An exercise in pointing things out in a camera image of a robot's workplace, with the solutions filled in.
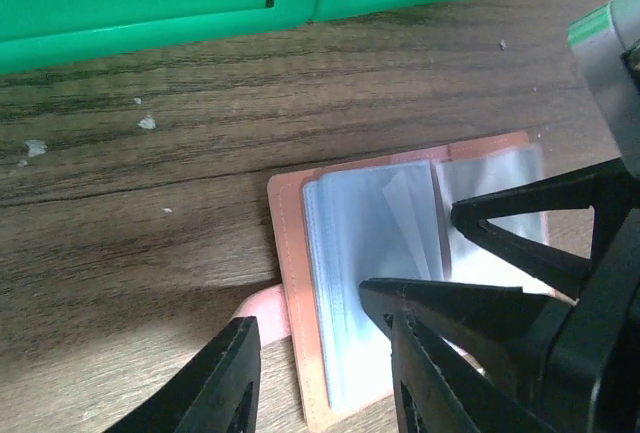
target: wooden table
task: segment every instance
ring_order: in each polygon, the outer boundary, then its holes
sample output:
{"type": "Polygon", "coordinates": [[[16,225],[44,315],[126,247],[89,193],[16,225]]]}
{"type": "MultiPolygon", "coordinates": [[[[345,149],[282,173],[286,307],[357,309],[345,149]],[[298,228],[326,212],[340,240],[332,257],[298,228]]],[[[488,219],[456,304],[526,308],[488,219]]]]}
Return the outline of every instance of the wooden table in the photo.
{"type": "MultiPolygon", "coordinates": [[[[566,46],[606,1],[438,4],[0,77],[0,430],[100,431],[276,284],[275,173],[520,129],[547,174],[617,156],[566,46]]],[[[551,215],[553,244],[586,252],[588,220],[551,215]]],[[[305,431],[291,340],[262,365],[259,431],[305,431]]],[[[332,431],[395,428],[388,399],[332,431]]]]}

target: paint chip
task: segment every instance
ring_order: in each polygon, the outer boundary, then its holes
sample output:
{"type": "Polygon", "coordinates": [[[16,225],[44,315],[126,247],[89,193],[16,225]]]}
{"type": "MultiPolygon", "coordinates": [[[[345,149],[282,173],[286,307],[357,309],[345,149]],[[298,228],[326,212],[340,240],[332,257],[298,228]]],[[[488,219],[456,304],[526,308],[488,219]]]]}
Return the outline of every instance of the paint chip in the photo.
{"type": "Polygon", "coordinates": [[[156,127],[156,120],[154,120],[151,115],[147,115],[146,118],[143,118],[138,122],[138,126],[145,130],[154,130],[156,127]]]}
{"type": "Polygon", "coordinates": [[[47,152],[47,145],[42,140],[27,140],[24,144],[29,148],[27,156],[33,158],[34,156],[44,155],[47,152]]]}

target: wood grain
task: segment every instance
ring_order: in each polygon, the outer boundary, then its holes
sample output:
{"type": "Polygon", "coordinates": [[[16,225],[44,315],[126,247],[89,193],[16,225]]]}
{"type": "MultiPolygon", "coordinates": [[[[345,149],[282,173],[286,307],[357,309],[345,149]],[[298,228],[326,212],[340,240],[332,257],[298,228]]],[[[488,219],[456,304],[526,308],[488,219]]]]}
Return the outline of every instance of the wood grain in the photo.
{"type": "MultiPolygon", "coordinates": [[[[519,129],[549,174],[616,156],[566,47],[605,1],[439,4],[0,77],[0,429],[104,429],[277,283],[277,172],[519,129]]],[[[586,252],[588,220],[551,215],[553,243],[586,252]]],[[[262,358],[259,430],[305,431],[290,340],[262,358]]],[[[332,431],[394,429],[389,399],[332,431]]]]}

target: wooden surface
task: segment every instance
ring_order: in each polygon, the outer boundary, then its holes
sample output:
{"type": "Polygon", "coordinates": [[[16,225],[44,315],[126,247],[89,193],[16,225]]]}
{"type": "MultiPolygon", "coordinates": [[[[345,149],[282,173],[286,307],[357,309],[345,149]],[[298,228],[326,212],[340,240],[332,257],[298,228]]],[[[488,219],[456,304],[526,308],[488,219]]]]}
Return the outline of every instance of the wooden surface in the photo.
{"type": "MultiPolygon", "coordinates": [[[[565,39],[605,1],[440,4],[0,77],[0,430],[100,431],[277,283],[277,172],[519,129],[548,174],[616,156],[565,39]],[[29,139],[48,150],[20,167],[29,139]]],[[[555,245],[587,250],[577,218],[551,216],[555,245]]],[[[262,365],[259,431],[305,431],[290,339],[262,365]]],[[[394,424],[387,400],[333,431],[394,424]]]]}

